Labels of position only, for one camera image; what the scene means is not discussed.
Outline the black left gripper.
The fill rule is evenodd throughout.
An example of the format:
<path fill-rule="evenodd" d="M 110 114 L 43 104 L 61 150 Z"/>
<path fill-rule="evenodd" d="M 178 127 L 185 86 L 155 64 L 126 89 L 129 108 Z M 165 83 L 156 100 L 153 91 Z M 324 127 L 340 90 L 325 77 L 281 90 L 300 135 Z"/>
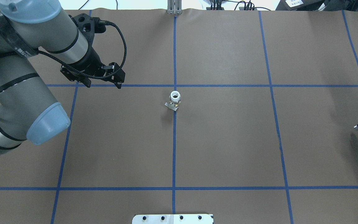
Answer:
<path fill-rule="evenodd" d="M 107 66 L 104 65 L 93 48 L 90 48 L 81 60 L 70 64 L 70 66 L 87 75 L 103 77 L 103 81 L 113 83 L 118 89 L 121 89 L 122 83 L 125 82 L 126 74 L 122 68 L 115 62 L 109 63 Z M 64 66 L 61 67 L 61 73 L 71 82 L 77 81 L 87 88 L 91 87 L 89 78 L 78 75 Z"/>

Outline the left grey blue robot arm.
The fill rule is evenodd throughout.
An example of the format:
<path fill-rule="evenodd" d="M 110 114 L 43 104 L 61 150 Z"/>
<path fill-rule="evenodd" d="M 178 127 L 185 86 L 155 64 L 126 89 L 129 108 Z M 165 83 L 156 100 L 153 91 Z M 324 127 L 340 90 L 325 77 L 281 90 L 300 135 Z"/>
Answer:
<path fill-rule="evenodd" d="M 114 27 L 123 42 L 120 65 L 105 65 L 93 48 L 95 34 Z M 127 46 L 119 27 L 87 14 L 70 16 L 58 0 L 0 0 L 0 156 L 30 141 L 41 145 L 71 125 L 29 58 L 44 55 L 71 82 L 102 80 L 121 88 Z"/>

